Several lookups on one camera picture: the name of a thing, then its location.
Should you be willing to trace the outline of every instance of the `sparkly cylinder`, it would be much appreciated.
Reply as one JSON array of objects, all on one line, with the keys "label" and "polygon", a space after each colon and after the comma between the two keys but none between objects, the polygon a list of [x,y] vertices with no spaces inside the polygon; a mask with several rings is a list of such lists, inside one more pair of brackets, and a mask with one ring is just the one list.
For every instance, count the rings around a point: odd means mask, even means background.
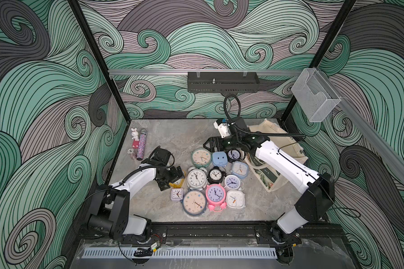
[{"label": "sparkly cylinder", "polygon": [[136,159],[138,161],[142,161],[142,159],[144,158],[144,149],[145,149],[145,142],[147,140],[147,130],[146,129],[142,129],[141,130],[141,134],[139,136],[139,148],[138,148],[138,155],[136,157]]}]

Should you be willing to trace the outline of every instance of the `black alarm clock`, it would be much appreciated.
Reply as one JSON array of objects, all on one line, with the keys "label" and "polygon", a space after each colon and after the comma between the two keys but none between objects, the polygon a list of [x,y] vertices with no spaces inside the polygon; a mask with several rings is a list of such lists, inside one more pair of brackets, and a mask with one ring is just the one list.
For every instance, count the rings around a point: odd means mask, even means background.
[{"label": "black alarm clock", "polygon": [[241,154],[241,151],[237,149],[229,150],[227,153],[227,161],[233,163],[235,161],[242,161],[244,158]]},{"label": "black alarm clock", "polygon": [[214,166],[208,172],[208,183],[209,184],[220,184],[223,182],[224,177],[226,176],[226,172],[221,171],[218,166]]}]

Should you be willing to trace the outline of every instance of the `pink alarm clock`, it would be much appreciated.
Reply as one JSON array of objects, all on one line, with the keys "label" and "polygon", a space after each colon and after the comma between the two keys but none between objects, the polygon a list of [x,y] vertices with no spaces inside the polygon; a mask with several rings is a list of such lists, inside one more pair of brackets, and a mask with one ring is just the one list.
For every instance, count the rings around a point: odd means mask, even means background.
[{"label": "pink alarm clock", "polygon": [[220,184],[211,184],[206,186],[205,196],[208,202],[208,209],[214,212],[220,212],[226,208],[226,191]]}]

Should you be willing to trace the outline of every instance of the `wall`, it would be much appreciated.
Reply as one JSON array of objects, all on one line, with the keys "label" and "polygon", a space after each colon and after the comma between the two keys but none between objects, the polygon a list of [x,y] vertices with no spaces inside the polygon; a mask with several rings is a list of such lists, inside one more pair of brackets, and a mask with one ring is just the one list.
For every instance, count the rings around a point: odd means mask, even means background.
[{"label": "wall", "polygon": [[[327,2],[80,0],[80,5],[109,68],[303,69],[343,4]],[[188,93],[184,76],[115,79],[132,118],[224,117],[224,97]],[[261,92],[239,96],[241,115],[280,117],[295,79],[261,77]],[[228,105],[237,113],[236,101]]]},{"label": "wall", "polygon": [[117,151],[126,124],[87,48],[66,0],[0,0],[1,269],[65,265]]},{"label": "wall", "polygon": [[[320,68],[404,160],[404,1],[355,8]],[[336,207],[328,216],[347,233],[363,268],[404,268],[404,186],[341,109],[309,123],[298,105],[294,124],[308,135],[308,165],[331,173]]]}]

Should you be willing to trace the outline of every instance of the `clear plastic holder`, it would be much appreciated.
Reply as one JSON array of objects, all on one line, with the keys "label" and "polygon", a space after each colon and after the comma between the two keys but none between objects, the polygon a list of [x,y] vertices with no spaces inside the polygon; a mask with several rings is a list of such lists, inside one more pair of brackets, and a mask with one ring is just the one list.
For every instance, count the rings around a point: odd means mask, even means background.
[{"label": "clear plastic holder", "polygon": [[309,122],[321,122],[338,105],[340,94],[326,74],[305,68],[292,87],[292,93]]}]

